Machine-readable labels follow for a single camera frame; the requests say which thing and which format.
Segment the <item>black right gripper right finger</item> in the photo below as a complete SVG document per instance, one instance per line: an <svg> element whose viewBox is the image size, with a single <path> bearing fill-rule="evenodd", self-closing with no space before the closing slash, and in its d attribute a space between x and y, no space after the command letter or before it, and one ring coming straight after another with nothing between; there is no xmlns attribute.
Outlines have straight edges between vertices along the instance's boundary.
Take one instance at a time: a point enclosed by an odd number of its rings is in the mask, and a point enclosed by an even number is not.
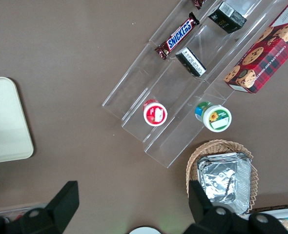
<svg viewBox="0 0 288 234"><path fill-rule="evenodd" d="M229 234L233 226L232 212L222 206L214 206L198 181L189 182L189 207L194 223L186 234Z"/></svg>

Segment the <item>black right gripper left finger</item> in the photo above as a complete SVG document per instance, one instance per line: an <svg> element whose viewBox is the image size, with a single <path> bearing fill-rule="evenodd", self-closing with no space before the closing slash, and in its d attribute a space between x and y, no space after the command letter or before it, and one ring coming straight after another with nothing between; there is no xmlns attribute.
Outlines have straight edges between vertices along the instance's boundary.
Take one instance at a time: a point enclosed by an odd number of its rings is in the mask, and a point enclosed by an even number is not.
<svg viewBox="0 0 288 234"><path fill-rule="evenodd" d="M78 182L69 181L44 208L34 208L19 219L21 233L62 234L78 207Z"/></svg>

